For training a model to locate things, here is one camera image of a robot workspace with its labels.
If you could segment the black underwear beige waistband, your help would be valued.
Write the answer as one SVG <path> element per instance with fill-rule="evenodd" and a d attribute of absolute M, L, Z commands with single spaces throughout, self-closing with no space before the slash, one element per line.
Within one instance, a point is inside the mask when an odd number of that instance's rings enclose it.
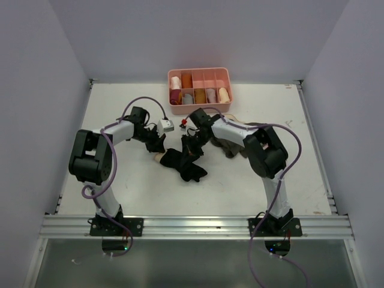
<path fill-rule="evenodd" d="M 165 153 L 158 153 L 154 160 L 166 168 L 177 171 L 185 182 L 199 182 L 201 178 L 208 175 L 204 168 L 194 163 L 182 164 L 182 152 L 173 148 L 167 149 Z"/>

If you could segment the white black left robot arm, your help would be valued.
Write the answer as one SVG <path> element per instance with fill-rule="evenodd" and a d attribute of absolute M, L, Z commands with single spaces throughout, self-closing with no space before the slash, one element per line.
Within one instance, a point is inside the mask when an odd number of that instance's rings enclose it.
<path fill-rule="evenodd" d="M 152 128 L 148 127 L 149 112 L 134 106 L 127 116 L 98 130 L 79 130 L 68 164 L 69 173 L 83 184 L 81 195 L 92 200 L 96 218 L 105 218 L 104 229 L 116 236 L 123 232 L 125 221 L 121 205 L 112 190 L 118 168 L 115 146 L 131 139 L 145 144 L 148 152 L 164 152 L 166 133 L 174 129 L 164 116 Z"/>

